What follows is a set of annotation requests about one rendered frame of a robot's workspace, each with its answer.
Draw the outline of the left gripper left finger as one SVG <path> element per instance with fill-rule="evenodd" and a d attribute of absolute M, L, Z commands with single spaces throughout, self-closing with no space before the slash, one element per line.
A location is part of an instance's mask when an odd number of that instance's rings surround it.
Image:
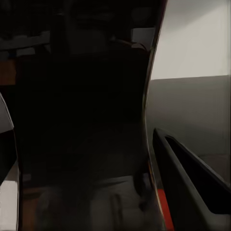
<path fill-rule="evenodd" d="M 13 130 L 0 133 L 0 186 L 17 160 Z"/>

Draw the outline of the bottle of coffee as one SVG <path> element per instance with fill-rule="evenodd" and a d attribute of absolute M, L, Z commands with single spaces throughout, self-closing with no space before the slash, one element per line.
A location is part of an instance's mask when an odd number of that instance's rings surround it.
<path fill-rule="evenodd" d="M 16 231 L 167 231 L 146 126 L 168 0 L 0 0 Z"/>

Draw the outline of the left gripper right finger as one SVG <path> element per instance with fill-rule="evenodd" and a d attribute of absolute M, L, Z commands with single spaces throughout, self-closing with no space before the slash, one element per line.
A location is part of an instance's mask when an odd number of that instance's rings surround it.
<path fill-rule="evenodd" d="M 231 185 L 172 133 L 153 149 L 175 231 L 231 231 Z"/>

